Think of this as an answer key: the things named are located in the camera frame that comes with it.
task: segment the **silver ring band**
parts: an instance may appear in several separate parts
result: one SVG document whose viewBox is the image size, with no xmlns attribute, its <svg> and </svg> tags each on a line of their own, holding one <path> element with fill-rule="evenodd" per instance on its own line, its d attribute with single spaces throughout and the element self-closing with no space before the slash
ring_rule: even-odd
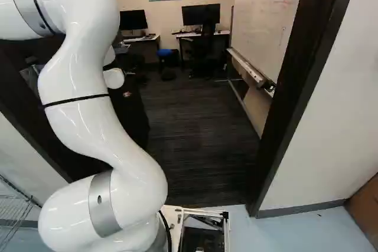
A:
<svg viewBox="0 0 378 252">
<path fill-rule="evenodd" d="M 88 195 L 89 215 L 94 230 L 105 238 L 121 230 L 112 207 L 110 197 L 111 171 L 102 172 L 93 177 Z"/>
</svg>

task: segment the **metal wire rack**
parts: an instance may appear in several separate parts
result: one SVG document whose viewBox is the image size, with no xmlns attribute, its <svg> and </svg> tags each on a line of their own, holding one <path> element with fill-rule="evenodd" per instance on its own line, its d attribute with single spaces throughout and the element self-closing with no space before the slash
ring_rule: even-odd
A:
<svg viewBox="0 0 378 252">
<path fill-rule="evenodd" d="M 33 204 L 17 196 L 0 195 L 0 251 L 3 252 Z"/>
<path fill-rule="evenodd" d="M 0 195 L 0 252 L 4 252 L 31 209 L 40 206 L 1 175 L 0 184 L 9 192 Z"/>
</svg>

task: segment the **wooden cabinet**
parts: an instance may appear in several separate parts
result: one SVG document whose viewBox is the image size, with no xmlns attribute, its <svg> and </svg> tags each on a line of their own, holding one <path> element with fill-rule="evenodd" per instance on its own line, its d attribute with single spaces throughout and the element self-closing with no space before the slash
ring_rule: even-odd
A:
<svg viewBox="0 0 378 252">
<path fill-rule="evenodd" d="M 378 250 L 378 174 L 349 200 L 346 207 Z"/>
</svg>

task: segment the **white robotic arm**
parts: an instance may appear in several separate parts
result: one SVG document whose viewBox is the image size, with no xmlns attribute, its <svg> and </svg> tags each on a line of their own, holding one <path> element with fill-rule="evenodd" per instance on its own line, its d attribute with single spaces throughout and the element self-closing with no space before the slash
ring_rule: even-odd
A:
<svg viewBox="0 0 378 252">
<path fill-rule="evenodd" d="M 44 204 L 38 229 L 56 252 L 147 251 L 167 197 L 160 166 L 122 128 L 103 77 L 119 26 L 116 0 L 0 0 L 0 38 L 66 34 L 42 70 L 38 91 L 57 137 L 113 171 L 58 190 Z"/>
</svg>

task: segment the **wall baseboard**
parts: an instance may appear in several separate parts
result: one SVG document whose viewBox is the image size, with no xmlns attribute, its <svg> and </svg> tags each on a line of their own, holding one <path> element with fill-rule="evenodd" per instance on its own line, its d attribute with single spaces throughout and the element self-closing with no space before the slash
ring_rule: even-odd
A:
<svg viewBox="0 0 378 252">
<path fill-rule="evenodd" d="M 345 201 L 346 199 L 340 199 L 340 200 L 335 200 L 335 201 L 330 201 L 330 202 L 323 202 L 323 203 L 310 204 L 310 205 L 297 206 L 297 207 L 261 210 L 261 211 L 258 211 L 256 218 L 272 218 L 272 217 L 279 217 L 281 215 L 293 215 L 293 214 L 300 214 L 302 212 L 326 210 L 330 208 L 340 207 L 344 205 Z"/>
</svg>

